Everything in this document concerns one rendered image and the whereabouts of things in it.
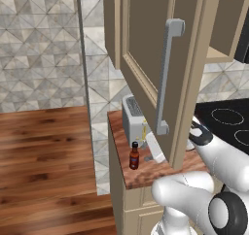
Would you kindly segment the yellow slender bottle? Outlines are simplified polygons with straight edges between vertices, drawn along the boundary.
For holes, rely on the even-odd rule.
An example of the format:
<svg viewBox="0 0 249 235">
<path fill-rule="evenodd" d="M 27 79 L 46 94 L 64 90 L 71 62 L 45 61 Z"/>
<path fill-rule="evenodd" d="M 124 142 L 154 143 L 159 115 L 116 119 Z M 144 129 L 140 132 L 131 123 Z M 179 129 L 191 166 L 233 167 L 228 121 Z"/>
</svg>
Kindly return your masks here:
<svg viewBox="0 0 249 235">
<path fill-rule="evenodd" d="M 147 134 L 147 120 L 144 118 L 142 121 L 142 141 L 145 141 Z"/>
</svg>

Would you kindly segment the beige base cabinet door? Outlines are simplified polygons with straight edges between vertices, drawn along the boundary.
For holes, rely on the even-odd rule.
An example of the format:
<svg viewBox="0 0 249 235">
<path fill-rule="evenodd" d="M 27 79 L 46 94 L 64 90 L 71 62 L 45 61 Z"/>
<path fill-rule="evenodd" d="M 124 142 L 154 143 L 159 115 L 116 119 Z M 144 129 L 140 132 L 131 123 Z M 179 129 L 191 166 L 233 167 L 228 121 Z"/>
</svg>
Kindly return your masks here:
<svg viewBox="0 0 249 235">
<path fill-rule="evenodd" d="M 124 212 L 124 235 L 151 235 L 163 210 L 144 209 Z"/>
</svg>

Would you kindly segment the beige drawer front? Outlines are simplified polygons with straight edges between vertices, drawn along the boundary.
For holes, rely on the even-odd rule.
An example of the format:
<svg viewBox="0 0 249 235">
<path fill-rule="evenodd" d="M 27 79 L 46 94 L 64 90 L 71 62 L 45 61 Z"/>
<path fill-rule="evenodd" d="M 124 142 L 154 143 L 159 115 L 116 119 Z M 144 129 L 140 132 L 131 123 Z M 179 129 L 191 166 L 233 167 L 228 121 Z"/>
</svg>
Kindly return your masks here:
<svg viewBox="0 0 249 235">
<path fill-rule="evenodd" d="M 152 196 L 149 186 L 127 189 L 124 192 L 124 209 L 126 211 L 155 206 L 156 202 Z"/>
</svg>

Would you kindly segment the beige wall cabinet door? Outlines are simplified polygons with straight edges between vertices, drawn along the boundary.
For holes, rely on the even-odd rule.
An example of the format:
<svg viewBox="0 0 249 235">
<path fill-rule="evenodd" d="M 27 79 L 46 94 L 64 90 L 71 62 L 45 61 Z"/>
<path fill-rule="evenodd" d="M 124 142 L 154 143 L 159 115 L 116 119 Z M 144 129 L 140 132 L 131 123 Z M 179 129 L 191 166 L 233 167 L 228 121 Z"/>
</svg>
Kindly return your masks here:
<svg viewBox="0 0 249 235">
<path fill-rule="evenodd" d="M 183 166 L 219 0 L 122 0 L 121 69 L 174 169 Z"/>
</svg>

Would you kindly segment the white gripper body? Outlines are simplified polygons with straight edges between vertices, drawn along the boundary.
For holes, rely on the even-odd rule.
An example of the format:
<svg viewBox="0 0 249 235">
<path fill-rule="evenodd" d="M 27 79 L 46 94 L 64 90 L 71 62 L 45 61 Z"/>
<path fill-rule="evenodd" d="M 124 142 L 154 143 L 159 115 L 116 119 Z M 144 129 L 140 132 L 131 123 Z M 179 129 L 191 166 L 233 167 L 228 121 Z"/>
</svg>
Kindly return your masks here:
<svg viewBox="0 0 249 235">
<path fill-rule="evenodd" d="M 160 148 L 160 145 L 153 132 L 146 135 L 146 144 L 150 149 L 151 156 L 156 161 L 156 163 L 162 163 L 166 161 L 166 158 Z"/>
</svg>

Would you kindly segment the dark red sauce bottle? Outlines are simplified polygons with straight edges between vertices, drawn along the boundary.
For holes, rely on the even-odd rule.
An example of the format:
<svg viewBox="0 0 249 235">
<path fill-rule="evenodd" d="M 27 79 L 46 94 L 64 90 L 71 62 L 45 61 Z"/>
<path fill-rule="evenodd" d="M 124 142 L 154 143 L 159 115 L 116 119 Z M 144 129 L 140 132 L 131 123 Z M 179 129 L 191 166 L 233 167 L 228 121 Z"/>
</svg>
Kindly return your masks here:
<svg viewBox="0 0 249 235">
<path fill-rule="evenodd" d="M 132 170 L 136 170 L 139 166 L 139 151 L 138 151 L 138 143 L 132 143 L 132 149 L 129 154 L 129 168 Z"/>
</svg>

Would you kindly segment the black hob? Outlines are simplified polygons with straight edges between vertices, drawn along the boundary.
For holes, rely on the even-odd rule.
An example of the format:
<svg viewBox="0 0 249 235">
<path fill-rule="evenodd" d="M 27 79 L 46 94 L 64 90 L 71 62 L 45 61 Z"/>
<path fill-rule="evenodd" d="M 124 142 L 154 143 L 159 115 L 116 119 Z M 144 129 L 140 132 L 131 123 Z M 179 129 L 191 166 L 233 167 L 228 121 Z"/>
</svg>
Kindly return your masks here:
<svg viewBox="0 0 249 235">
<path fill-rule="evenodd" d="M 195 116 L 213 134 L 249 155 L 249 98 L 197 103 Z"/>
</svg>

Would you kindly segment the beige base cabinet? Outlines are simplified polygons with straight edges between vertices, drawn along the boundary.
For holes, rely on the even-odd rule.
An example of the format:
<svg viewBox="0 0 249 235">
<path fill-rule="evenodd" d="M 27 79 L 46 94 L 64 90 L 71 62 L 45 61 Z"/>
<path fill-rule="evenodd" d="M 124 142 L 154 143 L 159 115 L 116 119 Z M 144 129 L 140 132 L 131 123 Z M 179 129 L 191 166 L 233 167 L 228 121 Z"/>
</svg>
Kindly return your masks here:
<svg viewBox="0 0 249 235">
<path fill-rule="evenodd" d="M 181 170 L 172 169 L 167 162 L 156 163 L 155 160 L 144 161 L 145 156 L 150 155 L 150 150 L 139 150 L 139 167 L 137 170 L 129 168 L 129 154 L 131 147 L 123 129 L 123 113 L 112 111 L 107 114 L 108 139 L 109 139 L 109 169 L 110 169 L 110 191 L 113 204 L 113 212 L 117 227 L 117 234 L 124 235 L 124 193 L 127 189 L 139 187 L 151 187 L 153 181 L 159 177 L 184 173 L 188 171 L 208 171 L 196 151 L 185 153 L 184 164 Z M 136 210 L 153 209 L 163 210 L 156 203 L 155 206 Z"/>
</svg>

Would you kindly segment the grey toaster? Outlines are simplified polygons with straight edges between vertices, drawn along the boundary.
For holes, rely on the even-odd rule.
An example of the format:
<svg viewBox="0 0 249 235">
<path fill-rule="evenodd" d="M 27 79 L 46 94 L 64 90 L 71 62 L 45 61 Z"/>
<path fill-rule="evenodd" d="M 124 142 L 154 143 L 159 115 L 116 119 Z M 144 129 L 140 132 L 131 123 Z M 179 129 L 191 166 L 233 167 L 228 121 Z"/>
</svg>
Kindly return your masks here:
<svg viewBox="0 0 249 235">
<path fill-rule="evenodd" d="M 122 101 L 123 128 L 128 144 L 132 147 L 133 142 L 141 147 L 142 141 L 142 121 L 144 116 L 132 94 L 126 95 Z"/>
</svg>

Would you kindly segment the beige wall cabinet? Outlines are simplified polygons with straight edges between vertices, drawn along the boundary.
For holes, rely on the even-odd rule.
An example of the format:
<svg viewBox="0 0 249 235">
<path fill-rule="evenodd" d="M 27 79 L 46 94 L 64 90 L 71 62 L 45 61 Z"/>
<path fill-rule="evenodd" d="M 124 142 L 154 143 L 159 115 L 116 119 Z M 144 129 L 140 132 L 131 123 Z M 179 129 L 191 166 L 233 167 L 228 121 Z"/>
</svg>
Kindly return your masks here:
<svg viewBox="0 0 249 235">
<path fill-rule="evenodd" d="M 144 69 L 160 66 L 163 23 L 180 10 L 189 18 L 196 0 L 103 0 L 105 47 L 119 69 L 122 47 L 129 42 L 128 52 Z M 244 6 L 249 0 L 211 0 L 218 5 L 206 60 L 218 62 L 231 57 L 242 30 Z"/>
</svg>

